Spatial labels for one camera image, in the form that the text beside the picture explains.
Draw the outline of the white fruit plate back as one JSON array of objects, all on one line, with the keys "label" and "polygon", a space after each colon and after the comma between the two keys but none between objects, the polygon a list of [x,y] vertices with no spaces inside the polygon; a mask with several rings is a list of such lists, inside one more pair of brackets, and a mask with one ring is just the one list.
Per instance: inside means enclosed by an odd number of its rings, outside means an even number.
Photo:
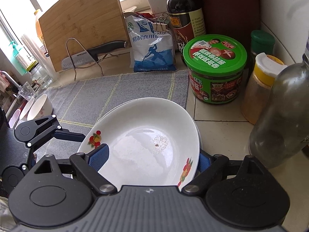
[{"label": "white fruit plate back", "polygon": [[85,154],[107,144],[110,156],[98,171],[117,189],[124,185],[182,189],[195,176],[199,137],[189,114],[176,103],[145,99],[106,115],[79,147]]}]

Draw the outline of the green dish soap bottle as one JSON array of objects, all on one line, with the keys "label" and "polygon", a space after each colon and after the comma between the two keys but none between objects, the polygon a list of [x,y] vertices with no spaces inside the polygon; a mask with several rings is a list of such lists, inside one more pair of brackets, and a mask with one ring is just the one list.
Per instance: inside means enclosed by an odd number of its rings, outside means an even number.
[{"label": "green dish soap bottle", "polygon": [[19,74],[23,76],[27,73],[24,58],[20,55],[18,45],[14,41],[11,41],[9,45],[13,49],[11,62]]}]

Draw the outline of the binder clips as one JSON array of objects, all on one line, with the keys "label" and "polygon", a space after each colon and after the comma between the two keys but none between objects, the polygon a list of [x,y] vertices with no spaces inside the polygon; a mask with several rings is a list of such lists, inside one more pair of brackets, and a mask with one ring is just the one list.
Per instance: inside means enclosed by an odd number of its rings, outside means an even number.
[{"label": "binder clips", "polygon": [[156,32],[167,32],[169,30],[170,21],[168,13],[163,13],[159,17],[154,17],[151,21]]}]

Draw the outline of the orange cooking wine jug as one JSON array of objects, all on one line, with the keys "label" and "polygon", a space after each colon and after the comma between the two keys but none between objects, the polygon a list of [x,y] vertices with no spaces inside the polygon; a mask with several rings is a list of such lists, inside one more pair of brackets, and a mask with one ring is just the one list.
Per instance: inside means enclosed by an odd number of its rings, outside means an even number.
[{"label": "orange cooking wine jug", "polygon": [[34,12],[34,15],[36,17],[36,33],[37,33],[37,37],[42,42],[42,44],[43,44],[43,46],[45,48],[45,53],[48,53],[48,49],[46,47],[46,43],[45,43],[45,40],[44,40],[44,37],[43,37],[43,33],[42,33],[42,30],[41,30],[41,26],[40,26],[40,23],[39,23],[39,18],[42,15],[42,10],[41,9],[37,9]]}]

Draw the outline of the grey teal dish mat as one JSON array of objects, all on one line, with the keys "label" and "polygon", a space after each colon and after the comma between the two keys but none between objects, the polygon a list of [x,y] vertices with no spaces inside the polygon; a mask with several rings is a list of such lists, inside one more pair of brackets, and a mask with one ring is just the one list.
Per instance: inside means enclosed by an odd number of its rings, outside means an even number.
[{"label": "grey teal dish mat", "polygon": [[134,99],[165,98],[186,107],[188,73],[182,70],[120,74],[50,87],[44,93],[63,128],[87,135],[107,112]]}]

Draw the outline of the white bowl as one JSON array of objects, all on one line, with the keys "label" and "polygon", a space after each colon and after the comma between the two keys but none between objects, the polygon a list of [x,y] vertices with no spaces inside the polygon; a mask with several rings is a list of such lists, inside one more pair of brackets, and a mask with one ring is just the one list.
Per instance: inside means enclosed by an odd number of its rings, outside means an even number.
[{"label": "white bowl", "polygon": [[21,114],[19,115],[19,121],[20,122],[25,122],[27,120],[28,113],[29,113],[31,107],[33,106],[34,102],[35,102],[35,98],[32,97],[26,103],[26,105],[24,106],[23,110],[21,111]]},{"label": "white bowl", "polygon": [[14,129],[16,124],[18,123],[19,121],[19,116],[20,116],[20,113],[21,113],[21,110],[18,108],[15,110],[14,114],[12,115],[12,117],[10,118],[9,120],[9,127],[11,129]]},{"label": "white bowl", "polygon": [[31,109],[28,112],[27,120],[34,120],[37,118],[46,117],[51,115],[53,112],[53,106],[50,102],[48,95],[41,95],[32,105]]}]

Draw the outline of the glass jar green lid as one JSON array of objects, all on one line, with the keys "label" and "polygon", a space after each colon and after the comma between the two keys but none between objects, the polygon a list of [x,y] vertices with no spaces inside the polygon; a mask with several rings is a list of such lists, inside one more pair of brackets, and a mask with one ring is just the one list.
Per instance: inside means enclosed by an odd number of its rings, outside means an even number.
[{"label": "glass jar green lid", "polygon": [[42,89],[47,88],[53,82],[52,77],[38,61],[34,61],[26,70],[30,73],[32,81]]}]

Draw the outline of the tall plastic bag roll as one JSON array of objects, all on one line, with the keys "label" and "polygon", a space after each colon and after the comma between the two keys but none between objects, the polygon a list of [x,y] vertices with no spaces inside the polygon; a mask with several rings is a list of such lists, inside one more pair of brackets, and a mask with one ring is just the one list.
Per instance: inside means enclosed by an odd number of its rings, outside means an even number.
[{"label": "tall plastic bag roll", "polygon": [[34,58],[41,64],[46,70],[47,74],[56,81],[59,78],[59,74],[55,71],[50,57],[46,57],[45,53],[41,49],[43,46],[39,38],[33,34],[22,34],[20,37],[22,43],[28,48]]}]

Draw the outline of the white blue salt bag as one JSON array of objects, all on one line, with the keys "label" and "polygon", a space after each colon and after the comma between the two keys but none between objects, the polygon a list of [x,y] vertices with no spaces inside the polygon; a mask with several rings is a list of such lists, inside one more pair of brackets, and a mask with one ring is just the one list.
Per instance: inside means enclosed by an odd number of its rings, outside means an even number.
[{"label": "white blue salt bag", "polygon": [[173,37],[161,24],[132,13],[125,16],[134,72],[175,71]]}]

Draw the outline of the green lid sauce jar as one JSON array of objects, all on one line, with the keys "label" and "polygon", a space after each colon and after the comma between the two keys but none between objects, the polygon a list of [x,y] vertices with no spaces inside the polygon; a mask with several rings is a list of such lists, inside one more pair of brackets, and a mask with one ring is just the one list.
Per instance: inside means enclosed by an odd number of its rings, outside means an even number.
[{"label": "green lid sauce jar", "polygon": [[247,52],[237,40],[218,34],[198,36],[183,49],[193,94],[208,104],[226,104],[240,92]]}]

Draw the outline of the white plate with burnt stain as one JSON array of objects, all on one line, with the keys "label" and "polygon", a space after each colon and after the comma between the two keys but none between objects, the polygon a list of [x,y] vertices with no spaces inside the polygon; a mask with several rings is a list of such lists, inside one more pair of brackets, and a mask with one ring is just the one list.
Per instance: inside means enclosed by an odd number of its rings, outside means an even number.
[{"label": "white plate with burnt stain", "polygon": [[[145,99],[150,99],[150,98],[159,99],[159,100],[165,100],[165,101],[171,101],[171,100],[167,100],[167,99],[164,99],[164,98],[158,98],[158,97],[136,98],[136,99],[133,99],[133,100],[130,100],[130,101],[121,103],[121,104],[119,104],[118,106],[112,108],[110,111],[108,111],[107,113],[105,113],[101,118],[99,118],[99,120],[96,121],[96,123],[94,124],[94,126],[97,125],[106,115],[108,115],[108,114],[111,113],[112,111],[116,110],[117,108],[119,108],[119,107],[121,107],[121,106],[123,106],[123,105],[125,105],[125,104],[128,104],[128,103],[130,103],[130,102],[133,102],[133,101],[140,101],[140,100],[145,100]],[[202,150],[202,149],[203,149],[203,143],[202,143],[201,133],[199,132],[199,129],[198,129],[198,127],[197,127],[197,124],[195,123],[194,118],[193,118],[191,115],[190,115],[190,117],[191,117],[193,123],[195,124],[196,130],[197,130],[197,133],[198,133],[198,137],[199,137],[199,148],[200,148],[200,150]]]}]

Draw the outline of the dark red knife block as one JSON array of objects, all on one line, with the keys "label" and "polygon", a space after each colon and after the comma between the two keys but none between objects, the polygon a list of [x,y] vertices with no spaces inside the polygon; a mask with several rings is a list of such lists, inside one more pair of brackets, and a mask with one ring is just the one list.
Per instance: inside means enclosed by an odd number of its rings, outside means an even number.
[{"label": "dark red knife block", "polygon": [[260,0],[200,0],[207,34],[219,34],[251,48],[251,32],[260,29]]}]

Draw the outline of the clear glass bottle red cap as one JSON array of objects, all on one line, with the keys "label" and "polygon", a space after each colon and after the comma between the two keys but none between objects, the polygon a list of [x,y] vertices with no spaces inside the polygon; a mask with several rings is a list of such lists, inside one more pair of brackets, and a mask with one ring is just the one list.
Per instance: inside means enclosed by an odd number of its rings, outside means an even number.
[{"label": "clear glass bottle red cap", "polygon": [[250,154],[275,168],[308,145],[308,49],[281,71],[249,137]]}]

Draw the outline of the glass mug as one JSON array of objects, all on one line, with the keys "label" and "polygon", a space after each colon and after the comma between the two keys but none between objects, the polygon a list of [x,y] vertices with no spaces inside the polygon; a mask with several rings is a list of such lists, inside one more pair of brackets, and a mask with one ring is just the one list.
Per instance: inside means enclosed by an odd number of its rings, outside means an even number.
[{"label": "glass mug", "polygon": [[31,85],[26,81],[22,86],[20,86],[18,95],[25,100],[29,101],[36,97],[36,92],[31,87]]}]

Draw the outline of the bamboo cutting board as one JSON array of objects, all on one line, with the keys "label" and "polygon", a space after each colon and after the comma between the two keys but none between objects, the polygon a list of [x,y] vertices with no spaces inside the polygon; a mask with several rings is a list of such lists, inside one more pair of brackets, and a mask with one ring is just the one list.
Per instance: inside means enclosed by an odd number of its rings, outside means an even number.
[{"label": "bamboo cutting board", "polygon": [[59,0],[39,18],[56,72],[69,54],[114,40],[128,40],[119,0]]}]

